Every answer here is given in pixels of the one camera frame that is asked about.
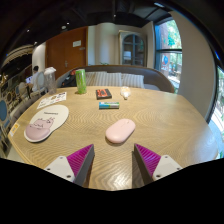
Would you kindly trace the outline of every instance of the white wall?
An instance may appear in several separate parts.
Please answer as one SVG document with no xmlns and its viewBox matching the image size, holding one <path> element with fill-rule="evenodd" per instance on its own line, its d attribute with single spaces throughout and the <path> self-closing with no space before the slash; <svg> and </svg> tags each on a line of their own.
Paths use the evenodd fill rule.
<svg viewBox="0 0 224 224">
<path fill-rule="evenodd" d="M 119 30 L 146 34 L 143 28 L 115 25 L 113 23 L 101 23 L 90 26 L 88 30 L 88 63 L 99 65 L 101 63 L 119 64 Z M 93 64 L 93 51 L 95 51 L 95 64 Z"/>
<path fill-rule="evenodd" d="M 178 94 L 208 118 L 215 94 L 215 64 L 211 49 L 197 28 L 177 12 L 170 13 L 182 43 L 182 74 Z"/>
<path fill-rule="evenodd" d="M 147 35 L 147 68 L 154 68 L 155 63 L 155 34 L 153 22 L 147 23 L 142 27 Z"/>
<path fill-rule="evenodd" d="M 33 49 L 32 55 L 32 69 L 34 66 L 39 66 L 39 71 L 45 70 L 45 50 L 46 42 L 40 44 L 39 46 Z"/>
<path fill-rule="evenodd" d="M 88 27 L 88 64 L 95 65 L 95 33 L 96 26 Z"/>
</svg>

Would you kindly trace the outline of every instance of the cabinet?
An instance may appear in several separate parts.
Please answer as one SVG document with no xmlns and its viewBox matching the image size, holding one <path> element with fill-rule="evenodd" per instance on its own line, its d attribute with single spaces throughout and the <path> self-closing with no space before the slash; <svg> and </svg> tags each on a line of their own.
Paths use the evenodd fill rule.
<svg viewBox="0 0 224 224">
<path fill-rule="evenodd" d="M 140 33 L 119 31 L 121 65 L 146 67 L 146 37 Z"/>
</svg>

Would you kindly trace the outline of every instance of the sign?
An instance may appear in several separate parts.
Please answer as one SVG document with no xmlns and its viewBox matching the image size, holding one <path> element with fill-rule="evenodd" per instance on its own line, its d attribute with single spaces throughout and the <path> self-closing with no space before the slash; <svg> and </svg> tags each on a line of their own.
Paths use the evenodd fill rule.
<svg viewBox="0 0 224 224">
<path fill-rule="evenodd" d="M 19 128 L 19 124 L 15 123 L 10 131 L 10 135 L 13 136 L 18 128 Z"/>
<path fill-rule="evenodd" d="M 73 42 L 73 47 L 81 46 L 81 40 Z"/>
</svg>

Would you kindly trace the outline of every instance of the window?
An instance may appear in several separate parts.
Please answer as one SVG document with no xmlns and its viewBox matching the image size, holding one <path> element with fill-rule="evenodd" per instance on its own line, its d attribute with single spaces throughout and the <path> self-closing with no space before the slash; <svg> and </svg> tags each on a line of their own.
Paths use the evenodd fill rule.
<svg viewBox="0 0 224 224">
<path fill-rule="evenodd" d="M 182 72 L 182 45 L 179 30 L 174 20 L 155 24 L 156 64 L 178 92 Z"/>
<path fill-rule="evenodd" d="M 119 32 L 120 64 L 146 66 L 145 37 L 134 32 Z"/>
<path fill-rule="evenodd" d="M 222 140 L 224 141 L 224 72 L 219 67 L 217 67 L 219 85 L 218 85 L 218 99 L 216 101 L 214 115 L 220 124 L 220 131 L 222 135 Z"/>
</svg>

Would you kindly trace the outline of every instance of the computer mouse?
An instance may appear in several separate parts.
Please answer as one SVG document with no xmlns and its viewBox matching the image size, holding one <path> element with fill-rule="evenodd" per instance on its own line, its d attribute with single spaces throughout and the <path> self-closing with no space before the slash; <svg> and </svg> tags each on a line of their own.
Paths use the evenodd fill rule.
<svg viewBox="0 0 224 224">
<path fill-rule="evenodd" d="M 112 143 L 124 142 L 135 130 L 135 123 L 130 119 L 121 119 L 106 130 L 106 137 Z"/>
</svg>

